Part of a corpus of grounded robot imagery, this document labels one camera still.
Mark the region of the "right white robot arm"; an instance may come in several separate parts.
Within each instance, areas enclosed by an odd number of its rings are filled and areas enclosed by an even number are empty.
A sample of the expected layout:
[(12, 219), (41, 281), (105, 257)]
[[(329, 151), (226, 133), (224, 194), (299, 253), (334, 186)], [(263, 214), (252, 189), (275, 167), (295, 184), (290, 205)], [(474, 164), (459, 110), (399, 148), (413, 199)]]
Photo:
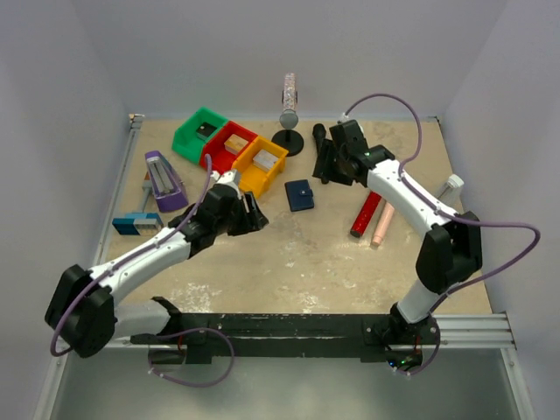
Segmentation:
[(409, 343), (439, 298), (481, 268), (480, 228), (472, 224), (478, 218), (467, 212), (462, 215), (465, 223), (458, 221), (453, 208), (399, 171), (399, 161), (385, 146), (368, 146), (355, 120), (330, 129), (318, 123), (312, 136), (318, 153), (315, 178), (347, 186), (356, 182), (379, 194), (423, 240), (416, 259), (417, 280), (395, 305), (399, 316), (389, 323), (391, 336)]

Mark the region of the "blue leather card holder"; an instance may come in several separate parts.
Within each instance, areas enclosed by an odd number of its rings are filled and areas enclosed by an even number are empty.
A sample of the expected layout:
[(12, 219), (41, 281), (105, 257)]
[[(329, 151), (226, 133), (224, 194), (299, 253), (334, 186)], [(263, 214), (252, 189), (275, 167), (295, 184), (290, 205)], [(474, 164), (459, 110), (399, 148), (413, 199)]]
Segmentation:
[(313, 191), (307, 179), (288, 181), (284, 184), (290, 210), (300, 212), (315, 207)]

